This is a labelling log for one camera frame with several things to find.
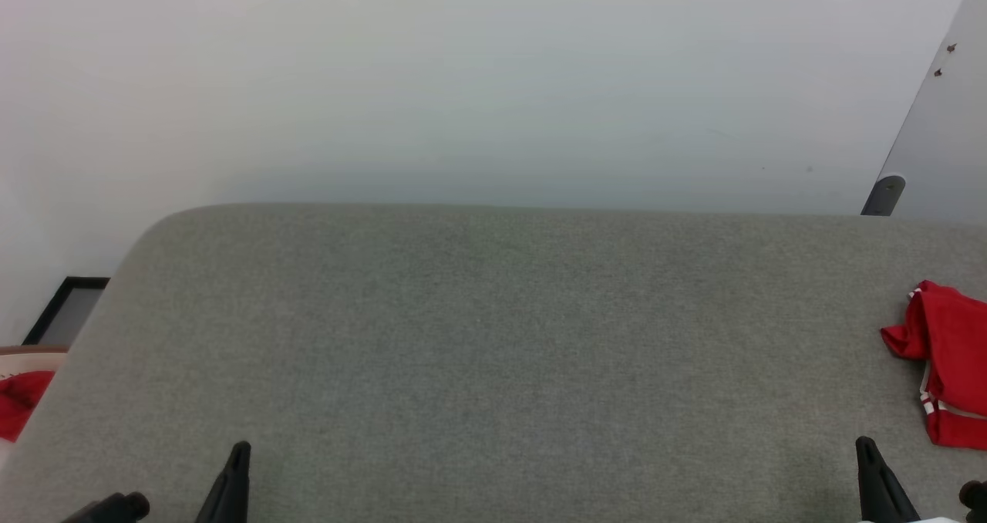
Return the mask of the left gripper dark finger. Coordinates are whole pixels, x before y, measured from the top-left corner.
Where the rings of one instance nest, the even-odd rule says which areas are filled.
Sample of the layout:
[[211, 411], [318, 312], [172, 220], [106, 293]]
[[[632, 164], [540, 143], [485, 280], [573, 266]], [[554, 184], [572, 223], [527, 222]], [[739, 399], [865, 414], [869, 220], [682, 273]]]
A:
[[247, 522], [251, 445], [239, 441], [215, 478], [194, 522]]

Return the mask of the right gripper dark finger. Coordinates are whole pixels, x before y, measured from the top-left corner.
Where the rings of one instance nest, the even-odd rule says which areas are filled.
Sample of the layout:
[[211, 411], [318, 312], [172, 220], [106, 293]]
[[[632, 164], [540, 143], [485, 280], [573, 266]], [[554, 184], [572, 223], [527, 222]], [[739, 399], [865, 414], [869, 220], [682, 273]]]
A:
[[861, 520], [866, 522], [915, 522], [921, 517], [874, 439], [856, 439], [857, 484]]

